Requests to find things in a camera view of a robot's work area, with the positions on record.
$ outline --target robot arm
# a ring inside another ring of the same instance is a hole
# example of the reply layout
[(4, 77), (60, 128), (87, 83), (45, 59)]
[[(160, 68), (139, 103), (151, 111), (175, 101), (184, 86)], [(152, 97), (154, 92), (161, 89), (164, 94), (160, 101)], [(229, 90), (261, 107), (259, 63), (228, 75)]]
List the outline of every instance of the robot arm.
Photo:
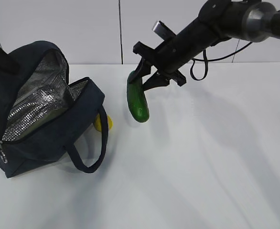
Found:
[[(208, 47), (231, 38), (250, 42), (262, 42), (268, 37), (280, 39), (280, 11), (261, 0), (208, 0), (198, 17), (179, 34), (160, 21), (153, 31), (164, 41), (155, 49), (141, 42), (134, 46), (134, 53), (142, 59), (127, 84), (129, 110), (139, 122), (149, 119), (144, 91), (168, 86), (170, 80), (183, 86), (186, 78), (178, 69)], [(151, 73), (152, 66), (157, 72), (142, 84), (142, 77)]]

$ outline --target green cucumber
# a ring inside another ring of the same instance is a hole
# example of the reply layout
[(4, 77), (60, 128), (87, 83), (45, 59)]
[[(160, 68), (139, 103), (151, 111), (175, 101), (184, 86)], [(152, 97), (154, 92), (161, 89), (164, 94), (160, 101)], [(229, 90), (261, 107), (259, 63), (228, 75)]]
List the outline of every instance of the green cucumber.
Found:
[(129, 83), (129, 79), (127, 80), (127, 102), (129, 111), (137, 122), (145, 123), (148, 121), (150, 112), (142, 87), (142, 78), (133, 83)]

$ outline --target bag strap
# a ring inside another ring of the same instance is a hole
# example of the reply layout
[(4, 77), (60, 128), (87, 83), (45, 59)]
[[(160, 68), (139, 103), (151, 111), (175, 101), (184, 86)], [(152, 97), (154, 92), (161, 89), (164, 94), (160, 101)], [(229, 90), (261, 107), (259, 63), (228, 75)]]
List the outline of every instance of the bag strap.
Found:
[(107, 114), (106, 114), (103, 106), (101, 106), (101, 108), (99, 109), (99, 114), (100, 114), (101, 126), (102, 126), (102, 148), (101, 148), (100, 157), (92, 166), (87, 167), (83, 163), (74, 144), (70, 144), (70, 145), (66, 146), (68, 155), (70, 156), (75, 167), (78, 170), (83, 171), (85, 173), (94, 173), (102, 164), (103, 159), (105, 157), (105, 153), (106, 153), (106, 146), (107, 146), (107, 141), (108, 141), (108, 119), (107, 119)]

